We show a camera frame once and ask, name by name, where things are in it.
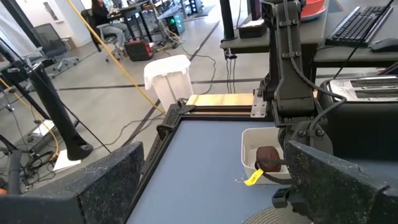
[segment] computer mouse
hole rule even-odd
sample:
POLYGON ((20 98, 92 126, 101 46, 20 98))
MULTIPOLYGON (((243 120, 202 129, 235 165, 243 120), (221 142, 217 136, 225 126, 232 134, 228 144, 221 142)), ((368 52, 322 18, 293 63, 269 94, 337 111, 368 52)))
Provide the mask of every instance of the computer mouse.
POLYGON ((398 39, 388 38, 371 43, 370 48, 373 52, 398 52, 398 39))

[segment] person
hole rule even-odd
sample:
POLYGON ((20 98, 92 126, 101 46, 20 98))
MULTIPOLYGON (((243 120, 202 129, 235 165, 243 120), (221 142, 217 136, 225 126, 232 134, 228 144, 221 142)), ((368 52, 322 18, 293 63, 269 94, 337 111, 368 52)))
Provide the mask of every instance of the person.
MULTIPOLYGON (((105 6, 104 0, 92 0, 91 10, 93 11, 93 19, 97 26, 110 24, 108 19, 109 11, 105 6)), ((124 51, 124 43, 131 38, 127 25, 124 23, 113 23, 110 26, 102 28, 103 34, 115 34, 118 38, 119 49, 124 51)))

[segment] yellow label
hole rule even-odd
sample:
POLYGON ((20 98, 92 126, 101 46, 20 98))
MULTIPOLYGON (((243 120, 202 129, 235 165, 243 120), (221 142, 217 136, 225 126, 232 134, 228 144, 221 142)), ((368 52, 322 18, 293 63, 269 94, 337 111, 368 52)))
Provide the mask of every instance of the yellow label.
POLYGON ((244 181, 244 183, 247 186, 252 186, 252 185, 256 184, 257 180, 260 179, 260 177, 263 173, 264 173, 264 171, 262 171, 262 169, 256 170, 248 180, 244 181))

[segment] blue tabletop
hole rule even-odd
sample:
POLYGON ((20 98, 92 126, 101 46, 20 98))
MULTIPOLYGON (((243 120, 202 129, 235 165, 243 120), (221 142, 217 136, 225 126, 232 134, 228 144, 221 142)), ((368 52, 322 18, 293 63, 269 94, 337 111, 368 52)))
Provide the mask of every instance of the blue tabletop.
POLYGON ((247 187, 242 132, 273 123, 182 121, 127 223, 242 223, 281 185, 247 187))

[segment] keyboard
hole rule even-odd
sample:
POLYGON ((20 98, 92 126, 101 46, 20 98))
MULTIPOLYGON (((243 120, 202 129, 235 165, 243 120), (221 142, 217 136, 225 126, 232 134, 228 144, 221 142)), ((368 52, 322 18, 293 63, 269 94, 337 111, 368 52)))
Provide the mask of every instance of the keyboard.
POLYGON ((367 47, 392 11, 392 7, 389 7, 373 25, 372 29, 365 34, 383 9, 384 6, 357 7, 350 15, 344 18, 326 38, 325 44, 348 47, 367 47))

